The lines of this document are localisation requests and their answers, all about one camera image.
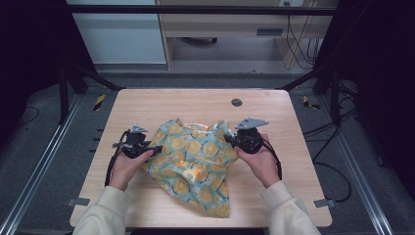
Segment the white sleeve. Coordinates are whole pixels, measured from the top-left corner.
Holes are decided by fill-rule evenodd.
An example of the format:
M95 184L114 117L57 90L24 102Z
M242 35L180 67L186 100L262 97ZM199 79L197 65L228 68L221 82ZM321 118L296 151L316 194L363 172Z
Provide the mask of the white sleeve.
M261 197L269 211L269 234L320 234L303 202L291 195L283 181L268 187Z
M73 234L125 234L128 195L107 186L96 205L91 206L77 223Z

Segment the wooden table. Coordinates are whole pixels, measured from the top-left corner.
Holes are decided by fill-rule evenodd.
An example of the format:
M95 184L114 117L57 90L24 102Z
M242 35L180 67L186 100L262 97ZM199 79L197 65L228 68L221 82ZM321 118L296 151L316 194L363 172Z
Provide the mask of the wooden table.
M234 107L231 101L241 99ZM316 208L314 200L323 199L311 158L302 137L289 94L283 90L262 89L126 89L121 90L79 198L99 199L107 166L114 153L112 144L133 124L149 129L151 140L161 124L182 118L186 123L210 125L220 119L231 129L245 117L269 121L258 131L267 133L282 163L283 179L295 197L303 200L319 227L329 226L332 217L327 207ZM213 217L206 212L169 196L145 172L139 170L129 183L132 198L126 217L127 227L267 227L267 212L259 193L264 189L242 160L232 163L227 172L229 218ZM75 226L87 207L75 206L70 224Z

